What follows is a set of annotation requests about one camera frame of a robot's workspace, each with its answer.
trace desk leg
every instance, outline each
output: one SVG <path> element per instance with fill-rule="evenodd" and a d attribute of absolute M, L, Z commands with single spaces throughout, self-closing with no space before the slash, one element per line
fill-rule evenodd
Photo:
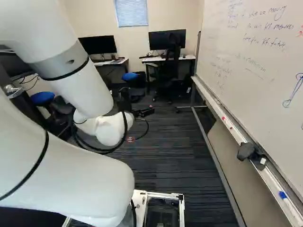
<path fill-rule="evenodd" d="M 123 64 L 123 66 L 124 66 L 125 73 L 128 73 L 128 61 L 125 64 Z"/>
<path fill-rule="evenodd" d="M 194 67 L 195 67 L 195 60 L 191 60 L 189 64 L 189 74 L 190 76 L 194 76 Z"/>
<path fill-rule="evenodd" d="M 151 87 L 150 87 L 150 72 L 148 70 L 148 66 L 145 65 L 145 67 L 146 67 L 146 80 L 147 80 L 146 93 L 149 95 L 150 94 L 150 89 L 151 89 Z"/>

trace whiteboard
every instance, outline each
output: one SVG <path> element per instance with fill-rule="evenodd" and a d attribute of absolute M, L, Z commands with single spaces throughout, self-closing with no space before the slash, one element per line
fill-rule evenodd
<path fill-rule="evenodd" d="M 302 200 L 303 1 L 205 0 L 196 73 Z"/>

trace blue seat cushion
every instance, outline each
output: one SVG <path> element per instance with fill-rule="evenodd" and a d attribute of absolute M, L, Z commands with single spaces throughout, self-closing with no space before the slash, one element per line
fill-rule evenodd
<path fill-rule="evenodd" d="M 138 78 L 138 74 L 134 73 L 134 72 L 128 72 L 122 76 L 122 80 L 125 80 L 125 81 L 130 81 L 135 78 Z"/>
<path fill-rule="evenodd" d="M 37 106 L 47 105 L 53 101 L 55 94 L 49 91 L 38 92 L 30 97 L 33 103 Z"/>

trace beige wall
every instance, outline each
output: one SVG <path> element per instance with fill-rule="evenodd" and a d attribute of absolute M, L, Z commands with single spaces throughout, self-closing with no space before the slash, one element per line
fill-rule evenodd
<path fill-rule="evenodd" d="M 118 28 L 114 0 L 61 0 L 78 37 L 114 35 L 118 55 L 130 71 L 145 70 L 138 59 L 149 51 L 148 32 L 186 29 L 185 54 L 194 54 L 200 0 L 148 0 L 149 26 Z"/>

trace window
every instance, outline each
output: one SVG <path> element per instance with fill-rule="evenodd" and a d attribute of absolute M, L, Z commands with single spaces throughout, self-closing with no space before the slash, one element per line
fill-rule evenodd
<path fill-rule="evenodd" d="M 115 0 L 118 26 L 148 26 L 146 1 Z"/>

